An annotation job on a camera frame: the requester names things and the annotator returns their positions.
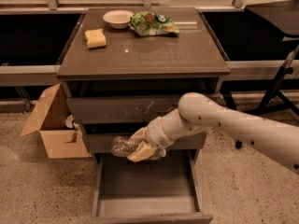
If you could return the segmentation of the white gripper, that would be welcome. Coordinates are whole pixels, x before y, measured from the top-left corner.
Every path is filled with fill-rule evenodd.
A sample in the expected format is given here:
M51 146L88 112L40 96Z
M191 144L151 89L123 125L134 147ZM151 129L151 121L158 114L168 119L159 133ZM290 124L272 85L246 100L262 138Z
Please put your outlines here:
M155 148L168 148L174 144L171 138L173 132L173 120L168 117L158 117L152 120L148 126L137 130L130 141L139 144L136 151L128 156L129 161L139 162L150 158L155 153Z

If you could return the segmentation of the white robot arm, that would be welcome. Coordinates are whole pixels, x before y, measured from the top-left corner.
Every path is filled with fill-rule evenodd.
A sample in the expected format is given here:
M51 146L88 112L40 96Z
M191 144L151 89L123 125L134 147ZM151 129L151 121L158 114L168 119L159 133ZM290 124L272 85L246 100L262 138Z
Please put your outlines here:
M205 95L190 92L178 107L153 119L131 136L137 149L128 156L133 162L161 158L177 140L207 128L217 128L252 146L266 157L299 174L299 128L271 119L242 113L216 104Z

